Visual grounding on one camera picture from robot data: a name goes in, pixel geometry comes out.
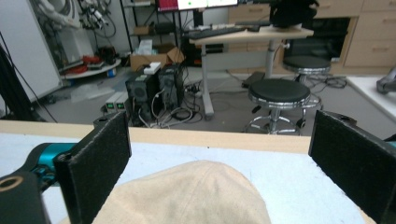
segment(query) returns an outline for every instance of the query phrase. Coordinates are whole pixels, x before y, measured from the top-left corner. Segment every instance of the round stool seat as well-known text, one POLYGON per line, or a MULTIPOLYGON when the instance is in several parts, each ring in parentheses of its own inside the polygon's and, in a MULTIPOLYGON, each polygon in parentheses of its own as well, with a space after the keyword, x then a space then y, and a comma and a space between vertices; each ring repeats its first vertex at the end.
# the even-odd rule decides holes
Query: round stool seat
POLYGON ((283 67, 291 72, 305 75, 324 74, 330 71, 331 63, 313 56, 290 56, 283 60, 283 67))
POLYGON ((309 101, 311 93, 305 85, 285 79, 263 79, 248 90, 249 99, 265 107, 292 109, 309 101))

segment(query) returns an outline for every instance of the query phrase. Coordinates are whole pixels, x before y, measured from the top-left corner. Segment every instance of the cardboard box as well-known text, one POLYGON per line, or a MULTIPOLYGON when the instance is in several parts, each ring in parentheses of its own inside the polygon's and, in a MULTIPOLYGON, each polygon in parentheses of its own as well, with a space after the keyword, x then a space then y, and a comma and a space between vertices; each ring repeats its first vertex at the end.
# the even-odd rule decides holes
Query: cardboard box
POLYGON ((134 35, 148 35, 149 26, 136 26, 134 27, 134 35))
POLYGON ((143 65, 154 62, 159 62, 161 67, 164 67, 167 63, 182 63, 184 61, 184 54, 173 44, 162 44, 153 46, 153 48, 158 50, 157 55, 131 55, 132 71, 137 71, 143 68, 143 65))

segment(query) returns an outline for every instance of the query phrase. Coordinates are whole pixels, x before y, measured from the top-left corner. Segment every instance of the cabinet drawer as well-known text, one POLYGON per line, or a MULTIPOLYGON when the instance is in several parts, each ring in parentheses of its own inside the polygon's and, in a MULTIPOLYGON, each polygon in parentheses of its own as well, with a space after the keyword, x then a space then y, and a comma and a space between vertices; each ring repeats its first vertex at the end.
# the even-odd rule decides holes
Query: cabinet drawer
POLYGON ((236 21, 259 21, 270 19, 269 4, 262 5, 241 5, 239 7, 230 7, 228 9, 228 22, 236 21))
POLYGON ((354 40, 395 40, 396 13, 393 11, 361 13, 353 38, 354 40))
POLYGON ((362 11, 396 10, 396 0, 364 0, 362 11))
POLYGON ((318 14, 315 18, 359 16, 363 0, 318 0, 318 14))
POLYGON ((396 41, 353 41, 346 66, 394 66, 396 41))

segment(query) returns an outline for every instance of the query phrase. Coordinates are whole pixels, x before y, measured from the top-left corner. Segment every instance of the computer monitor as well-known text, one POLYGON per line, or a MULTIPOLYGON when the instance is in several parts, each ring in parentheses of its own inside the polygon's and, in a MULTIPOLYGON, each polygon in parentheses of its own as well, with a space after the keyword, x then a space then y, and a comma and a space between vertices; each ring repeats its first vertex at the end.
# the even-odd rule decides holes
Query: computer monitor
POLYGON ((237 6, 238 0, 156 0, 157 11, 183 11, 198 8, 237 6))

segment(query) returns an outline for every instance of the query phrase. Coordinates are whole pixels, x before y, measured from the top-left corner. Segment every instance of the desk leg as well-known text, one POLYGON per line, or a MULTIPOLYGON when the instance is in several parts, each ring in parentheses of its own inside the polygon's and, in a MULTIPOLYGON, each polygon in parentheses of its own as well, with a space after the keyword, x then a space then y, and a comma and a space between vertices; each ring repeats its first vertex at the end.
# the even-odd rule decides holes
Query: desk leg
POLYGON ((205 119, 209 120, 212 119, 215 112, 213 110, 212 101, 209 95, 209 87, 207 86, 206 45, 202 45, 201 60, 202 60, 202 81, 204 85, 204 92, 202 94, 202 99, 204 101, 205 119))
POLYGON ((275 40, 271 39, 268 44, 267 56, 265 57, 265 78, 271 78, 275 57, 275 40))

